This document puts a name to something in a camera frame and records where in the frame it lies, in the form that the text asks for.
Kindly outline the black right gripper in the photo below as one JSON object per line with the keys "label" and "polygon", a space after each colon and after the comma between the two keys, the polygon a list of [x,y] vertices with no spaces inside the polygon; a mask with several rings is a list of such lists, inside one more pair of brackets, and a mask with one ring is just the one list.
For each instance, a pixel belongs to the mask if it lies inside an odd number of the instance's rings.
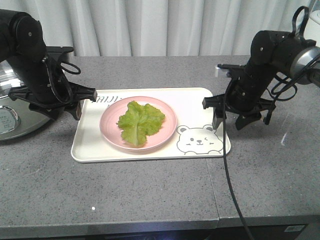
{"label": "black right gripper", "polygon": [[[261,119],[262,111],[268,111],[264,124],[268,125],[276,108],[271,100],[261,98],[267,87],[265,85],[252,85],[249,83],[233,82],[226,93],[226,103],[228,110],[238,114],[235,122],[237,130],[241,130],[247,125]],[[213,108],[212,127],[217,130],[226,118],[224,107],[224,94],[211,97],[204,97],[202,100],[203,109]]]}

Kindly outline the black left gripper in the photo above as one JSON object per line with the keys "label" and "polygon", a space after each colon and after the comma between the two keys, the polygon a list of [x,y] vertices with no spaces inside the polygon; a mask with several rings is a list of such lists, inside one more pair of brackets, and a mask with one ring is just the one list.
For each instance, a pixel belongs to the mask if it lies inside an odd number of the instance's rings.
{"label": "black left gripper", "polygon": [[95,102],[98,96],[97,90],[79,84],[72,85],[73,101],[60,102],[53,91],[49,89],[43,93],[32,92],[27,86],[12,87],[8,96],[11,100],[22,100],[29,103],[28,109],[40,113],[51,120],[57,120],[63,112],[70,113],[76,121],[81,119],[81,100]]}

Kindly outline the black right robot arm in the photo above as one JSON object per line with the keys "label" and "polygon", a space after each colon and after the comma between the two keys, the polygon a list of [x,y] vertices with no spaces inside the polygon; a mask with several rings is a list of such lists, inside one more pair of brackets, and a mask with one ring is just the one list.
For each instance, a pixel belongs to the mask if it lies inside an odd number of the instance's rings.
{"label": "black right robot arm", "polygon": [[202,101],[204,109],[213,108],[214,129],[226,119],[226,112],[238,115],[237,130],[259,120],[262,111],[267,111],[263,122],[268,125],[284,91],[296,84],[320,85],[320,48],[315,40],[304,38],[309,11],[306,6],[296,10],[291,32],[259,31],[246,65],[217,65],[231,80],[224,94]]}

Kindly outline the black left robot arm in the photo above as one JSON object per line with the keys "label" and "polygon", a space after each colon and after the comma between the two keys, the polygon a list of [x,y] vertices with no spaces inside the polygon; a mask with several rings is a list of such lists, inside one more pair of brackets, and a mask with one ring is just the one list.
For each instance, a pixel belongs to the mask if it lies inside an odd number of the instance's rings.
{"label": "black left robot arm", "polygon": [[65,111],[80,120],[82,100],[96,101],[95,88],[67,80],[70,46],[46,46],[41,23],[26,12],[0,11],[0,60],[7,61],[23,86],[11,87],[8,97],[29,104],[31,111],[56,120]]}

